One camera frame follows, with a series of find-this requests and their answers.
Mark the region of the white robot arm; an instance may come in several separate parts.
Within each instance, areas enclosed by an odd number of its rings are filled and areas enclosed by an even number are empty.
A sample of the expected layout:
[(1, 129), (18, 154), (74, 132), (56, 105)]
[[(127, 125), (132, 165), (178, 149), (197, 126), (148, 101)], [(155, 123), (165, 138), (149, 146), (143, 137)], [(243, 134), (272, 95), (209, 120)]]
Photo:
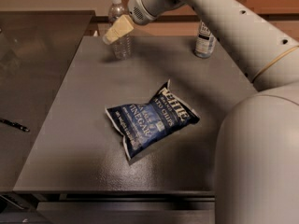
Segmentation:
[(256, 89), (224, 119), (215, 154), (216, 224), (299, 224), (299, 43), (235, 0), (129, 0), (111, 44), (189, 5)]

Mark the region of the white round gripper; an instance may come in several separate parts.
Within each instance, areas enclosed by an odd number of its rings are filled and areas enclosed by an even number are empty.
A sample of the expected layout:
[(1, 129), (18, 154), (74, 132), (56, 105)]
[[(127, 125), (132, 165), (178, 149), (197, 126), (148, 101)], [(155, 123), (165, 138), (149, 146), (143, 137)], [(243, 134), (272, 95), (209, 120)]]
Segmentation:
[(116, 19), (113, 25), (108, 28), (103, 36), (103, 41), (107, 45), (111, 45), (123, 36), (131, 33), (134, 30), (134, 23), (137, 25), (147, 25), (156, 20), (156, 18), (146, 10), (142, 0), (129, 0), (127, 6), (130, 16), (121, 15)]

